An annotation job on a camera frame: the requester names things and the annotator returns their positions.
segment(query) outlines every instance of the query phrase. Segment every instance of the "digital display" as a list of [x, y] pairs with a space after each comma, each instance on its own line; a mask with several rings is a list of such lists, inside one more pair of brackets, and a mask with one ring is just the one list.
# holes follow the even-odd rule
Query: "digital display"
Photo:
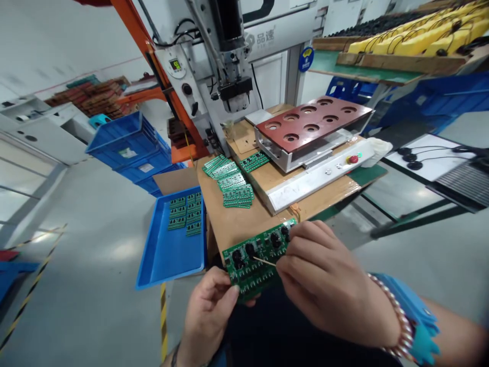
[[172, 65], [173, 70], [180, 70], [182, 68], [178, 62], [178, 59], [170, 60], [170, 65]]

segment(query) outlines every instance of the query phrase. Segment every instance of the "stack of circuit boards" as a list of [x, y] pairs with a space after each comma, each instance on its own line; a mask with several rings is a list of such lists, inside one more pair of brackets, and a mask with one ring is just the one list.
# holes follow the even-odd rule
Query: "stack of circuit boards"
[[[249, 173], [268, 162], [268, 157], [258, 152], [239, 162], [242, 169]], [[235, 162], [219, 155], [202, 167], [204, 172], [218, 182], [223, 193], [225, 207], [250, 208], [255, 195], [253, 188], [246, 182], [243, 173]]]
[[295, 224], [292, 218], [223, 251], [231, 283], [239, 285], [240, 303], [252, 299], [279, 279], [275, 267], [255, 257], [275, 264], [285, 254], [290, 242], [289, 232]]
[[199, 234], [202, 231], [202, 193], [188, 195], [170, 201], [168, 230], [186, 228], [186, 235]]

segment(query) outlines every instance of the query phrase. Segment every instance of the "red fixture plate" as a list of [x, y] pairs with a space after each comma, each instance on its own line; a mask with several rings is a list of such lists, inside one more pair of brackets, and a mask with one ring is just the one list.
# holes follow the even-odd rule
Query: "red fixture plate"
[[372, 112], [360, 104], [322, 96], [257, 125], [287, 153], [334, 133]]

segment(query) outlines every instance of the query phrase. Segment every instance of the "white cabinet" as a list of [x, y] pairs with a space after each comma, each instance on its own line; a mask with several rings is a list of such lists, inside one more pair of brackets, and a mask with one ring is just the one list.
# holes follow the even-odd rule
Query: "white cabinet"
[[[0, 108], [0, 130], [66, 165], [88, 158], [85, 149], [95, 129], [72, 103], [46, 108], [43, 101], [32, 96], [16, 102], [19, 104]], [[41, 114], [32, 116], [33, 111]]]

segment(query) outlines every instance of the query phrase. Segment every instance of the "beaded bracelet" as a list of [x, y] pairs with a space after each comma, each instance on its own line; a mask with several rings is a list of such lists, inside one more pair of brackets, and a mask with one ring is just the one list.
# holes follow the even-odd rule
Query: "beaded bracelet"
[[406, 317], [404, 310], [401, 308], [400, 303], [396, 300], [396, 297], [392, 294], [389, 288], [386, 287], [384, 282], [379, 280], [375, 275], [368, 274], [369, 278], [377, 284], [381, 290], [386, 294], [387, 298], [392, 304], [394, 311], [396, 312], [397, 319], [401, 324], [401, 336], [395, 347], [381, 348], [384, 352], [390, 353], [396, 358], [406, 358], [409, 361], [414, 361], [413, 356], [410, 354], [410, 350], [413, 346], [413, 329]]

